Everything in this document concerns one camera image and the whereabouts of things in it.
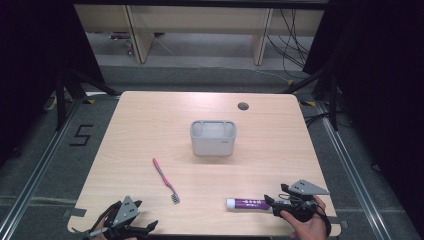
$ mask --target metal rail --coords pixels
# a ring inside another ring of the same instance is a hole
[[[322,102],[317,102],[319,113],[327,112],[324,104]],[[346,174],[349,178],[350,183],[352,184],[353,189],[358,197],[359,203],[361,204],[368,221],[370,222],[371,228],[374,231],[374,234],[377,239],[387,240],[393,239],[390,236],[390,233],[387,229],[386,224],[384,223],[383,218],[381,217],[377,207],[375,206],[369,192],[367,191],[364,182],[362,181],[358,171],[356,170],[355,164],[346,147],[343,144],[343,141],[337,131],[334,131],[331,123],[328,119],[324,118],[324,125],[330,136],[331,141],[339,155],[341,163],[346,171]]]
[[[9,210],[7,216],[3,219],[0,227],[0,237],[2,240],[8,240],[12,237],[12,234],[18,226],[22,216],[24,215],[28,204],[31,202],[31,199],[34,196],[35,191],[43,180],[51,160],[59,148],[63,136],[68,130],[69,123],[71,122],[79,106],[81,106],[82,101],[82,99],[74,99],[68,110],[67,121],[65,121],[62,128],[56,131],[53,135],[52,140],[50,141],[49,145],[43,153],[43,156],[29,177],[25,187],[16,199],[12,208]]]

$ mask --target pink toothbrush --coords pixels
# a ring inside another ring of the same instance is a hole
[[[155,158],[153,158],[153,164],[155,165],[156,169],[158,170],[158,172],[159,172],[160,176],[162,177],[162,180],[165,183],[165,185],[167,187],[169,187],[172,190],[172,192],[174,193],[174,194],[171,195],[172,201],[174,201],[175,204],[179,203],[180,202],[180,198],[178,197],[177,192],[175,192],[175,189],[172,187],[172,185],[165,178],[165,175],[163,175],[163,172],[160,169],[159,164],[158,164],[158,162],[156,161]]]

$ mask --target gray plastic container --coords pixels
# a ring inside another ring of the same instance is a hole
[[[197,120],[190,127],[193,153],[199,156],[229,156],[237,135],[236,124],[228,120]]]

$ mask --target wooden table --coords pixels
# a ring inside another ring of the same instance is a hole
[[[240,110],[245,102],[248,110]],[[237,125],[228,157],[192,152],[194,120],[232,120]],[[152,158],[174,186],[174,204]],[[227,198],[277,198],[280,184],[305,179],[327,189],[296,98],[292,95],[196,92],[122,94],[76,204],[84,217],[72,228],[89,229],[108,206],[126,195],[142,200],[132,226],[159,220],[151,234],[286,236],[293,229],[266,211],[229,211]],[[336,216],[330,196],[321,197]],[[333,225],[332,236],[340,234]]]

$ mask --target toothpaste tube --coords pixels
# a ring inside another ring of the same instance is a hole
[[[227,199],[227,208],[269,210],[270,206],[266,204],[265,200],[229,198]]]

